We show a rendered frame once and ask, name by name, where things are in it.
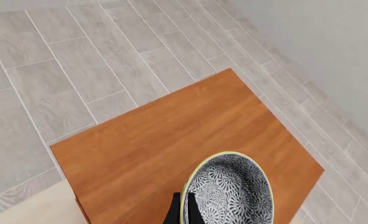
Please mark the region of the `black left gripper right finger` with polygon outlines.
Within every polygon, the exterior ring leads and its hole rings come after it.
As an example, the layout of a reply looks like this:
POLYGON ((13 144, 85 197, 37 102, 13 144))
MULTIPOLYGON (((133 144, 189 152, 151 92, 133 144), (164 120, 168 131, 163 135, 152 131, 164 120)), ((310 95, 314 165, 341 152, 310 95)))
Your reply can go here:
POLYGON ((188 194, 188 224, 205 224, 198 209, 194 193, 188 194))

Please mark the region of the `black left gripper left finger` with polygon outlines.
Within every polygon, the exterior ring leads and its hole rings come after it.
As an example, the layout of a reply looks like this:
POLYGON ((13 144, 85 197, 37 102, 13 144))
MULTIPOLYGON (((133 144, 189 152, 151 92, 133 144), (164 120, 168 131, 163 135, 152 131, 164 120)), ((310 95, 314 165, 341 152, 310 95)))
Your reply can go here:
POLYGON ((181 193, 175 192, 163 224, 180 224, 181 193))

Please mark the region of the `wooden cabinet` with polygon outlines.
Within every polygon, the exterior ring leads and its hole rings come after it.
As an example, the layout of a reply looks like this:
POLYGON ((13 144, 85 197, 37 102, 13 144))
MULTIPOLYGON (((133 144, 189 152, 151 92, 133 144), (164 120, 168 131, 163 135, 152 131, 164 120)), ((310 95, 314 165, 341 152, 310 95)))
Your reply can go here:
POLYGON ((256 161, 287 224, 323 168, 231 69, 51 146, 86 224, 161 224, 206 158, 256 161))

